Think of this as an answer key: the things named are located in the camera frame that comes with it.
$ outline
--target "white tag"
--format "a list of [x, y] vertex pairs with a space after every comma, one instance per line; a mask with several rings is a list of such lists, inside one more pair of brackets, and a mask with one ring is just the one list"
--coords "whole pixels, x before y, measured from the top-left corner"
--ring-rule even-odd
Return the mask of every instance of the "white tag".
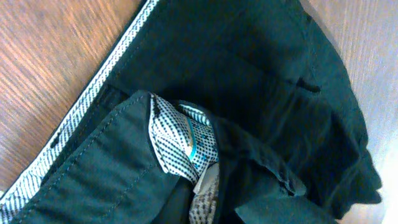
[[214, 182], [214, 179], [217, 178], [218, 172], [220, 168], [218, 166], [218, 162], [213, 164], [211, 167], [207, 167], [203, 173], [201, 174], [198, 183], [196, 184], [193, 192], [197, 195], [201, 195], [210, 188], [211, 183]]

